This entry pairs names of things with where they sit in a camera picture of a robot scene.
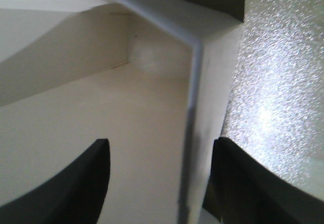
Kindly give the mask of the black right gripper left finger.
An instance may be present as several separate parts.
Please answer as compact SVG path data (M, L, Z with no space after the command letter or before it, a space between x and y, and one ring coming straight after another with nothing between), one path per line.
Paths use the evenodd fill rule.
M1 223L97 223L109 178L109 141L97 139L57 175L1 206Z

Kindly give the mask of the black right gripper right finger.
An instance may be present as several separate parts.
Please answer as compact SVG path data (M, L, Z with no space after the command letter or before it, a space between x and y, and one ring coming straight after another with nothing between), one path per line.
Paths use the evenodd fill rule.
M224 137L213 144L204 208L220 223L323 223L323 201L282 180Z

